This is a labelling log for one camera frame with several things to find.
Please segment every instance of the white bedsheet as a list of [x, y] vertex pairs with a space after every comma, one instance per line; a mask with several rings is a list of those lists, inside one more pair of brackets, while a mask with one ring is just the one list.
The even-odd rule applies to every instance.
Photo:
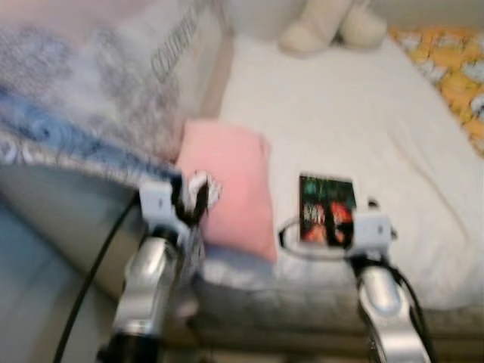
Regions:
[[[271, 142], [276, 229], [297, 215], [301, 172], [350, 177], [359, 205], [375, 197], [392, 219], [399, 233], [392, 261], [423, 305], [483, 304], [482, 160], [391, 40], [375, 52], [332, 48], [294, 59], [239, 38], [221, 118]], [[210, 250], [203, 277], [246, 290], [355, 290], [340, 262], [280, 251], [272, 272], [261, 266]]]

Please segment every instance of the bed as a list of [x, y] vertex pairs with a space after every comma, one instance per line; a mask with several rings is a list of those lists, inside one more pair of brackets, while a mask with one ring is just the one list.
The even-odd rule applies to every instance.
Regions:
[[[291, 59], [275, 45], [242, 38], [236, 54], [221, 119], [271, 143], [275, 232], [297, 214], [301, 172], [352, 178], [357, 203], [377, 198], [399, 232], [391, 259], [429, 310], [439, 348], [455, 349], [443, 342], [458, 332], [469, 346], [478, 344], [484, 164], [432, 85], [390, 38], [374, 53], [335, 48], [312, 59]], [[363, 331], [354, 278], [342, 262], [279, 250], [272, 268], [213, 247], [197, 288], [204, 324], [218, 328]], [[272, 334], [278, 335], [271, 332], [265, 343], [276, 341]], [[286, 348], [300, 343], [283, 341]], [[460, 349], [471, 356], [469, 346]]]
[[[301, 172], [352, 178], [358, 204], [377, 198], [399, 233], [391, 259], [416, 288], [439, 354], [482, 359], [484, 164], [432, 85], [390, 38], [374, 53], [332, 48], [312, 59], [243, 36], [235, 45], [220, 119], [271, 143], [275, 234], [297, 214]], [[129, 194], [84, 176], [22, 168], [0, 169], [0, 188], [82, 270]], [[121, 231], [101, 269], [100, 284], [113, 295], [137, 246], [135, 224]], [[365, 354], [355, 282], [343, 263], [279, 251], [271, 266], [209, 248], [194, 289], [200, 314], [192, 329], [205, 344]], [[172, 343], [194, 343], [176, 319], [169, 325]]]

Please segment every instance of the mattress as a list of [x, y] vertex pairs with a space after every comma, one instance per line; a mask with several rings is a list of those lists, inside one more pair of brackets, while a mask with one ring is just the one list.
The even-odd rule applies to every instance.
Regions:
[[[201, 279], [195, 287], [203, 309], [194, 326], [209, 346], [359, 359], [368, 354], [355, 299], [336, 303], [328, 289], [237, 290]], [[482, 307], [426, 310], [426, 319], [440, 361], [484, 359]]]
[[[271, 143], [275, 233], [297, 214], [301, 172], [349, 177], [358, 205], [374, 197], [391, 218], [399, 239], [390, 258], [423, 306], [482, 311], [484, 164], [402, 51], [390, 39], [375, 52], [332, 48], [309, 59], [243, 37], [235, 47], [221, 118]], [[300, 292], [339, 316], [355, 309], [354, 278], [343, 262], [280, 250], [268, 266], [209, 249], [201, 274], [213, 286], [279, 305], [290, 306]], [[281, 292], [291, 293], [276, 298]]]

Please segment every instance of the gray fabric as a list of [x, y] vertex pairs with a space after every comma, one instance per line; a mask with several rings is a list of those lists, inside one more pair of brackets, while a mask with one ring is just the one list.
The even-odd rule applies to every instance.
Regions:
[[[237, 290], [197, 279], [200, 318], [240, 329], [285, 331], [365, 332], [358, 316], [358, 297], [347, 289]], [[436, 336], [467, 336], [484, 340], [482, 306], [451, 311], [427, 310], [430, 330]]]

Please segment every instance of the patterned cloth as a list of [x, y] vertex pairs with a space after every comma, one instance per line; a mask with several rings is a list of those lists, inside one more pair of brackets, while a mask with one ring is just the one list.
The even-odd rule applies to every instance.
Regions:
[[220, 3], [28, 2], [0, 3], [0, 164], [135, 187], [171, 174], [222, 43]]
[[440, 91], [484, 157], [484, 33], [446, 27], [390, 33]]

